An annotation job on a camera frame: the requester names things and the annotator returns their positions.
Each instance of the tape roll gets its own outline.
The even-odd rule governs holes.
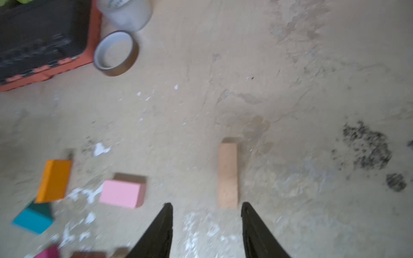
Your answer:
[[[116,42],[128,40],[131,42],[131,50],[128,56],[119,65],[108,67],[104,64],[104,55],[108,49]],[[135,63],[139,54],[138,43],[133,39],[132,35],[127,31],[114,31],[107,35],[96,47],[93,55],[93,63],[95,67],[106,74],[107,76],[118,76],[123,74]]]

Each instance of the concrete floor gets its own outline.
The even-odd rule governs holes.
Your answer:
[[[251,202],[292,257],[412,257],[412,8],[157,0],[127,73],[89,64],[1,93],[0,256],[63,241],[63,258],[109,257],[171,202],[171,257],[244,257],[240,210],[217,208],[218,145],[233,137],[240,203]],[[365,128],[355,139],[357,121]],[[99,142],[111,149],[94,157]],[[53,203],[55,223],[40,236],[11,226],[45,161],[70,149],[71,195]],[[141,208],[98,203],[95,190],[117,172],[147,177]]]

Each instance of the natural wood block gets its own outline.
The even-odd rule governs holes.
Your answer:
[[[221,143],[218,148],[218,206],[238,208],[236,143]]]
[[[39,193],[34,202],[39,204],[63,199],[71,166],[70,160],[48,160],[43,171]]]
[[[106,258],[105,252],[74,252],[71,258]]]

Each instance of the white paint speck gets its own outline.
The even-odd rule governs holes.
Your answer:
[[[90,246],[82,245],[82,246],[80,247],[80,250],[87,252],[87,251],[92,251],[92,248],[91,248]]]
[[[198,232],[193,233],[192,229],[195,225],[196,213],[191,212],[185,216],[184,231],[188,232],[185,240],[185,258],[199,258],[198,256]]]
[[[88,203],[92,204],[95,201],[95,196],[100,194],[103,190],[103,184],[101,186],[99,186],[99,188],[97,188],[95,191],[90,190],[90,189],[84,189],[82,191],[82,194],[87,195],[88,196]]]
[[[103,184],[99,186],[96,190],[91,189],[82,189],[82,188],[75,188],[72,190],[70,194],[67,195],[68,198],[72,199],[73,201],[79,200],[79,193],[87,196],[87,200],[89,204],[92,204],[95,201],[96,195],[100,194],[103,189]]]
[[[72,228],[69,228],[69,227],[70,227],[70,222],[66,223],[66,225],[64,226],[62,242],[59,245],[59,249],[64,247],[66,244],[69,244],[75,240],[75,235],[70,234],[70,230],[72,230]]]
[[[221,239],[221,242],[223,242],[224,244],[228,243],[228,238],[221,236],[220,239]]]
[[[70,198],[70,199],[72,199],[72,200],[74,200],[74,201],[77,201],[77,200],[79,200],[78,193],[81,192],[81,191],[82,191],[81,188],[75,188],[75,189],[73,189],[73,190],[70,192],[70,194],[68,194],[66,197],[68,197],[68,198]]]
[[[86,217],[85,223],[90,224],[93,221],[95,221],[95,219],[96,219],[95,214],[93,212],[89,212],[88,216]]]
[[[207,232],[207,236],[213,237],[219,232],[219,225],[216,224],[215,222],[210,222],[209,223],[209,230]]]
[[[198,258],[198,232],[188,233],[188,237],[185,240],[185,257]]]
[[[54,234],[50,237],[50,241],[53,243],[56,243],[57,241],[59,241],[59,234]]]
[[[241,236],[230,235],[230,238],[232,241],[238,241],[239,239],[241,239]]]
[[[102,153],[108,153],[110,151],[110,146],[105,148],[101,142],[96,144],[95,151],[93,152],[93,156],[97,157]]]
[[[79,242],[82,241],[84,238],[89,238],[89,237],[90,237],[90,231],[83,232],[79,236]]]

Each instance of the teal block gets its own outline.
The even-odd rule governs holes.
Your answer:
[[[53,224],[50,203],[36,204],[32,201],[12,222],[36,234],[43,233]]]

